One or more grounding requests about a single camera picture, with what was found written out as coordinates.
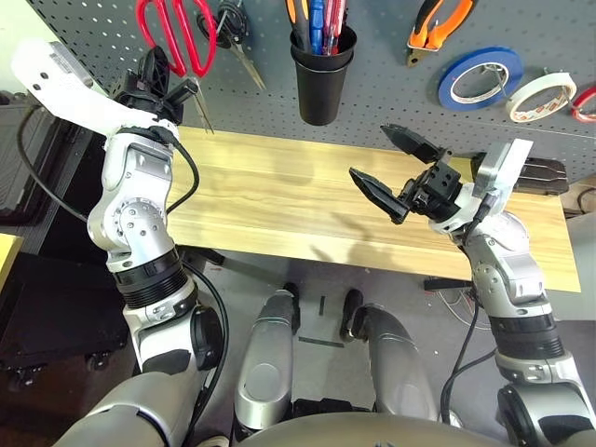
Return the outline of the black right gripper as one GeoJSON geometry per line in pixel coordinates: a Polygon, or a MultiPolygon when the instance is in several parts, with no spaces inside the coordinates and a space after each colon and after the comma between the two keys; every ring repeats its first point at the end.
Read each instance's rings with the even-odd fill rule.
{"type": "Polygon", "coordinates": [[[461,174],[448,164],[439,161],[446,150],[425,137],[396,124],[382,125],[380,129],[401,152],[414,156],[424,164],[436,162],[416,179],[406,182],[398,196],[372,175],[355,168],[349,175],[365,197],[385,212],[393,224],[402,224],[409,211],[428,219],[448,219],[460,207],[455,203],[463,184],[461,174]]]}

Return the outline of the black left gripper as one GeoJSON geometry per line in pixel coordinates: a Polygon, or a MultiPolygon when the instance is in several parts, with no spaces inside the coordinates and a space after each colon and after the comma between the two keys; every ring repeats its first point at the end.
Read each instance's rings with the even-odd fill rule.
{"type": "Polygon", "coordinates": [[[199,82],[186,77],[168,93],[169,60],[160,46],[146,51],[139,60],[139,74],[127,70],[114,83],[114,100],[131,109],[157,115],[170,122],[183,121],[183,105],[192,99],[200,105],[199,82]]]}

